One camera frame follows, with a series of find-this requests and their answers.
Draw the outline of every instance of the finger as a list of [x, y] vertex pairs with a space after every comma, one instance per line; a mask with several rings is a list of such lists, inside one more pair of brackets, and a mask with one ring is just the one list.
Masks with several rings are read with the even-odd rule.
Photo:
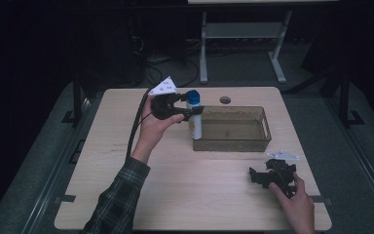
[[288, 198], [284, 195], [284, 193], [281, 191], [277, 184], [271, 182], [269, 184], [269, 188], [273, 192], [273, 194], [275, 194], [275, 196], [278, 198], [279, 203], [282, 206], [288, 201]]
[[296, 181], [296, 193], [299, 191], [305, 191], [305, 181], [296, 173], [293, 173], [293, 177]]
[[176, 115], [172, 115], [170, 116], [167, 120], [166, 120], [166, 124], [169, 126], [175, 124], [175, 123], [178, 123], [180, 121], [182, 121], [184, 119], [184, 115], [182, 114], [176, 114]]

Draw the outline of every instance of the black device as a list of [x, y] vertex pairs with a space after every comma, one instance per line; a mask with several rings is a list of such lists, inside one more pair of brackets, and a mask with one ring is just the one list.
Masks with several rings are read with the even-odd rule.
[[185, 94], [168, 94], [154, 97], [151, 103], [153, 115], [160, 120], [165, 120], [172, 115], [183, 114], [183, 121], [188, 121], [192, 115], [200, 115], [205, 109], [204, 106], [194, 106], [191, 109], [175, 107], [177, 101], [185, 101]]
[[249, 173], [251, 182], [262, 184], [263, 188], [268, 188], [271, 182], [278, 185], [286, 197], [291, 198], [294, 195], [294, 189], [290, 188], [289, 183], [293, 182], [293, 173], [296, 172], [296, 165], [287, 165], [286, 161], [270, 159], [266, 162], [268, 173], [257, 173], [250, 168]]

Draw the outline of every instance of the plaid shirt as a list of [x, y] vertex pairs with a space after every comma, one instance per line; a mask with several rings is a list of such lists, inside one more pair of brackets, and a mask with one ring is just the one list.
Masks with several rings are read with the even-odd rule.
[[147, 165], [128, 158], [114, 182], [99, 195], [93, 216], [81, 233], [132, 233], [136, 204], [149, 172]]

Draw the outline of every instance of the blue cap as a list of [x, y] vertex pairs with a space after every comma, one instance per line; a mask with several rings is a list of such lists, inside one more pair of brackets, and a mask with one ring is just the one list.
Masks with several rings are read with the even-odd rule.
[[200, 103], [200, 94], [196, 90], [191, 90], [187, 92], [186, 97], [187, 97], [187, 102], [189, 102], [192, 105]]

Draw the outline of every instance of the hand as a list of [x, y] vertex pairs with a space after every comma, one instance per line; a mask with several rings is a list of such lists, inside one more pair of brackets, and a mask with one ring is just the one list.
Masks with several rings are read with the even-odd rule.
[[305, 191], [305, 181], [296, 173], [293, 176], [296, 182], [296, 194], [290, 199], [275, 183], [270, 183], [269, 187], [279, 199], [293, 230], [298, 234], [315, 233], [315, 204]]
[[138, 137], [138, 142], [131, 155], [132, 158], [137, 159], [143, 163], [147, 163], [151, 151], [163, 137], [166, 129], [184, 119], [182, 114], [172, 115], [166, 120], [159, 120], [152, 114], [151, 100], [154, 97], [148, 97], [141, 113], [141, 129]]

